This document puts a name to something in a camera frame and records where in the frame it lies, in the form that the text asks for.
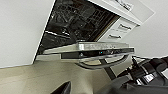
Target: white kitchen cabinet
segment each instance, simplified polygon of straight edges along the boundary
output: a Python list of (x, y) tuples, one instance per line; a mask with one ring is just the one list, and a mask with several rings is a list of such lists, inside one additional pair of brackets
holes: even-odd
[(99, 42), (119, 42), (136, 26), (135, 23), (120, 17), (98, 40)]

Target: white wall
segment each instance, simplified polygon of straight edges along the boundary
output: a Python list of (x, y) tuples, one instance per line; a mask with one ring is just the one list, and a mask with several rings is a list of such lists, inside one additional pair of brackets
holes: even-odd
[(0, 1), (0, 68), (29, 65), (54, 0)]

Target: floor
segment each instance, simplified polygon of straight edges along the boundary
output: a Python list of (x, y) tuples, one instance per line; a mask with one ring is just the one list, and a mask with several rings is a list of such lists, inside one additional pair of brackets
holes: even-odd
[(30, 66), (0, 69), (0, 94), (50, 94), (71, 81), (71, 94), (93, 94), (92, 71), (73, 63), (36, 61)]

